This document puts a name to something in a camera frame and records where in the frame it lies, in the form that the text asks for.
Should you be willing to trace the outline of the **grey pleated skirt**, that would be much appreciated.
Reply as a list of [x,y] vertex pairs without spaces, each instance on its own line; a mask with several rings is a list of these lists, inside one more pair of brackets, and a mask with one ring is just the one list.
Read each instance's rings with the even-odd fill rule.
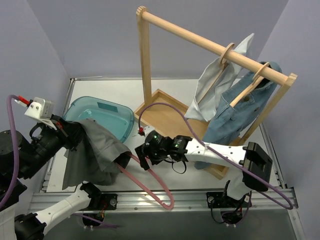
[[75,187],[82,182],[98,186],[110,186],[126,168],[131,150],[109,130],[93,119],[82,119],[78,123],[84,137],[74,151],[68,151],[62,189]]

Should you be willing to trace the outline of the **pink plastic hanger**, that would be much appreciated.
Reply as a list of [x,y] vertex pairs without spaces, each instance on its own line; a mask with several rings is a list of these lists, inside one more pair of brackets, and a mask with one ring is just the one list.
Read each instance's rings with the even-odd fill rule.
[[[171,211],[175,206],[174,196],[169,190],[166,183],[162,180],[160,176],[158,176],[152,169],[148,169],[149,177],[145,178],[145,181],[141,182],[138,178],[136,178],[133,174],[131,174],[127,169],[120,166],[119,163],[116,164],[119,170],[128,177],[133,183],[139,186],[145,193],[147,193],[156,203],[158,203],[165,210]],[[150,189],[150,184],[145,185],[145,183],[157,183],[160,186],[160,189],[165,193],[168,197],[169,202],[166,203],[163,197],[158,196],[152,189]]]

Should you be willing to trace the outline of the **white garment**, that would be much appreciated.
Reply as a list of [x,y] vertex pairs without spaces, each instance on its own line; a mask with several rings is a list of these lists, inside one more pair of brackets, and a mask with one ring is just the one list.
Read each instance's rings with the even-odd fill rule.
[[219,58],[211,62],[199,77],[193,100],[184,115],[185,118],[204,122],[210,121],[216,115],[222,93],[231,88],[243,69],[240,65],[227,61],[228,66],[224,69],[220,78],[214,83],[202,101],[197,104],[206,87],[220,71]]

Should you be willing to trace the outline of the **beige hanger of white garment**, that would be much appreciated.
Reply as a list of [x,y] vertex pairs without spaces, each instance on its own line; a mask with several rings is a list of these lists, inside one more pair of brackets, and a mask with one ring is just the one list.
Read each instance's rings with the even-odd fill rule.
[[220,68],[219,72],[217,73],[217,75],[211,80],[210,84],[206,87],[206,89],[204,90],[204,92],[201,94],[199,100],[197,101],[197,104],[199,104],[203,98],[206,96],[206,94],[209,92],[209,90],[212,88],[212,86],[214,85],[214,83],[220,78],[221,74],[223,73],[223,71],[225,70],[225,68],[229,65],[228,61],[225,59],[225,55],[234,48],[235,43],[231,42],[223,51],[223,53],[220,55],[219,57],[219,61],[218,61],[218,66]]

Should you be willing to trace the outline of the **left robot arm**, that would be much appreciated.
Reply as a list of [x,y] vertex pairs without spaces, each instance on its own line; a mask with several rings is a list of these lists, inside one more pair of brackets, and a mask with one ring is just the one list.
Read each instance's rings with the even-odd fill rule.
[[20,195],[27,189],[19,180],[32,178],[61,148],[76,150],[84,137],[79,123],[55,116],[54,128],[40,128],[32,141],[15,129],[0,134],[0,238],[2,240],[42,240],[57,224],[83,209],[95,210],[101,203],[101,191],[92,183],[81,184],[69,197],[36,213],[15,215]]

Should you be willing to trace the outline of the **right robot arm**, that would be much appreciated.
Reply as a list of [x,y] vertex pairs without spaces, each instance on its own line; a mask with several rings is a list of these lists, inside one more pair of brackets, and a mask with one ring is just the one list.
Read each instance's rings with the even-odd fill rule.
[[152,130],[145,136],[144,143],[135,148],[135,153],[144,170],[168,158],[175,162],[201,162],[234,168],[236,175],[222,193],[223,203],[230,207],[250,191],[266,192],[269,189],[273,161],[255,142],[244,146],[200,143],[189,136],[170,138]]

